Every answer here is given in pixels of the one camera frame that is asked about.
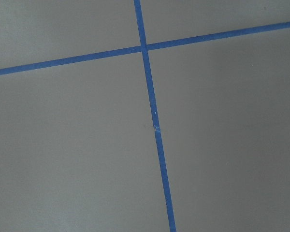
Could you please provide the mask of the blue tape line crosswise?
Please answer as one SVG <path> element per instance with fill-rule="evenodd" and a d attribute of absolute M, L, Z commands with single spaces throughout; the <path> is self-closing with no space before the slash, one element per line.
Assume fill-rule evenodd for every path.
<path fill-rule="evenodd" d="M 236 29 L 236 30 L 230 30 L 230 31 L 225 31 L 225 32 L 212 33 L 212 34 L 207 34 L 207 35 L 188 37 L 188 38 L 177 39 L 177 40 L 151 43 L 147 45 L 147 48 L 148 50 L 151 51 L 151 50 L 158 50 L 158 49 L 163 49 L 163 48 L 201 43 L 201 42 L 207 42 L 207 41 L 212 41 L 212 40 L 219 40 L 219 39 L 225 39 L 225 38 L 230 38 L 230 37 L 244 36 L 244 35 L 249 35 L 249 34 L 262 33 L 262 32 L 280 30 L 280 29 L 288 29 L 288 28 L 290 28 L 290 21 L 264 25 L 264 26 L 245 28 L 245 29 Z M 31 71 L 31 70 L 73 64 L 73 63 L 78 63 L 78 62 L 102 59 L 102 58 L 110 58 L 110 57 L 122 56 L 122 55 L 127 55 L 127 54 L 140 53 L 140 52 L 141 52 L 140 46 L 133 46 L 133 47 L 115 49 L 115 50 L 110 50 L 110 51 L 103 51 L 103 52 L 98 52 L 98 53 L 80 55 L 80 56 L 75 56 L 75 57 L 61 58 L 61 59 L 37 62 L 37 63 L 32 63 L 32 64 L 25 64 L 25 65 L 0 69 L 0 76 L 6 75 L 6 74 L 12 74 L 12 73 L 20 73 L 20 72 L 26 72 L 26 71 Z"/>

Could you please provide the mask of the blue tape line lengthwise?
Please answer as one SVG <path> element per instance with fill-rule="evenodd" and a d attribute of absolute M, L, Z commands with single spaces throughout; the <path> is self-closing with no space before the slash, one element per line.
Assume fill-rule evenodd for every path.
<path fill-rule="evenodd" d="M 177 229 L 176 229 L 176 223 L 175 223 L 175 218 L 174 218 L 174 209 L 173 209 L 173 203 L 172 203 L 170 183 L 169 183 L 169 178 L 168 178 L 167 164 L 166 164 L 166 159 L 165 159 L 165 154 L 164 154 L 162 134 L 161 134 L 161 129 L 160 129 L 159 114 L 158 114 L 158 109 L 157 109 L 155 89 L 154 89 L 154 83 L 153 83 L 153 78 L 152 78 L 150 58 L 149 58 L 149 53 L 148 53 L 148 48 L 147 48 L 141 2 L 139 0 L 135 0 L 133 3 L 134 3 L 138 32 L 139 32 L 140 47 L 141 47 L 141 53 L 142 53 L 142 58 L 143 58 L 143 65 L 144 65 L 144 71 L 145 71 L 147 92 L 148 92 L 148 97 L 149 97 L 149 104 L 150 104 L 152 123 L 153 123 L 153 128 L 154 128 L 156 147 L 157 147 L 157 152 L 158 152 L 159 167 L 160 167 L 162 186 L 163 186 L 163 192 L 164 192 L 164 198 L 165 198 L 165 204 L 166 204 L 168 224 L 169 224 L 170 231 L 175 232 L 177 231 Z"/>

